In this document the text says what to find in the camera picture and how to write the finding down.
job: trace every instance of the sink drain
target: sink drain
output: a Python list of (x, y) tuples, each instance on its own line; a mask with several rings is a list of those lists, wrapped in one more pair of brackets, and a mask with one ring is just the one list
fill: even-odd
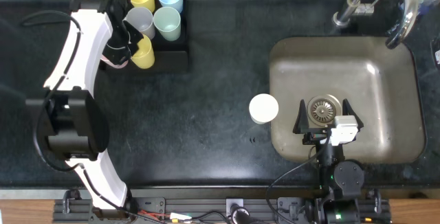
[(341, 111), (338, 99), (329, 94), (314, 97), (308, 106), (311, 121), (319, 126), (330, 123), (335, 116), (341, 115)]

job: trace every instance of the faucet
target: faucet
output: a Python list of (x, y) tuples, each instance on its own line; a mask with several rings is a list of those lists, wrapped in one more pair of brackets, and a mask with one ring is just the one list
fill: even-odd
[[(362, 4), (361, 0), (346, 0), (346, 3), (342, 7), (340, 12), (336, 12), (333, 15), (333, 22), (338, 27), (346, 27), (350, 23), (350, 17), (352, 15), (358, 15), (360, 13), (359, 9), (363, 9), (362, 14), (372, 14), (374, 12), (374, 5), (377, 3), (376, 0), (372, 4)], [(411, 28), (413, 28), (415, 19), (417, 17), (417, 11), (419, 9), (419, 0), (404, 0), (404, 14), (400, 21), (399, 27), (393, 31), (393, 33), (388, 37), (385, 45), (389, 49), (396, 48), (405, 38), (408, 36)]]

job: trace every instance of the stainless steel sink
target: stainless steel sink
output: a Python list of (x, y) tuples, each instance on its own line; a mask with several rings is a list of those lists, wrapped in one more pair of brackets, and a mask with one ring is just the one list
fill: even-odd
[(274, 46), (270, 94), (280, 111), (272, 121), (272, 143), (281, 156), (307, 158), (310, 146), (292, 133), (302, 99), (319, 110), (309, 115), (310, 125), (322, 126), (338, 115), (338, 102), (346, 98), (364, 123), (357, 140), (344, 145), (347, 159), (393, 164), (418, 158), (425, 136), (413, 57), (404, 45), (387, 49), (385, 40), (287, 38)]

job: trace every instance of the black countertop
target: black countertop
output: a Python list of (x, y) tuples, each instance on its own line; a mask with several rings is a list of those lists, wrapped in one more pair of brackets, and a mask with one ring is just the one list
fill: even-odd
[[(131, 75), (99, 71), (95, 98), (111, 127), (109, 154), (132, 188), (266, 186), (297, 166), (270, 141), (270, 124), (255, 125), (253, 96), (269, 93), (269, 52), (292, 36), (387, 36), (400, 17), (381, 0), (371, 17), (335, 29), (345, 0), (186, 0), (190, 70)], [(75, 173), (54, 172), (36, 155), (26, 96), (41, 89), (67, 36), (67, 24), (19, 27), (38, 10), (68, 11), (69, 0), (0, 0), (0, 187), (81, 187)], [(366, 164), (366, 185), (440, 185), (440, 74), (430, 41), (440, 10), (419, 19), (406, 44), (413, 52), (426, 130), (426, 150), (410, 164)], [(281, 184), (318, 186), (310, 165)]]

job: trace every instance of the wooden floor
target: wooden floor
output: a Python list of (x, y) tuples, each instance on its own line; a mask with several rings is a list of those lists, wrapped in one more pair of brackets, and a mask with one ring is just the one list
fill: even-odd
[[(394, 224), (440, 223), (440, 199), (392, 199), (390, 205)], [(50, 224), (53, 207), (53, 200), (0, 200), (3, 224)]]

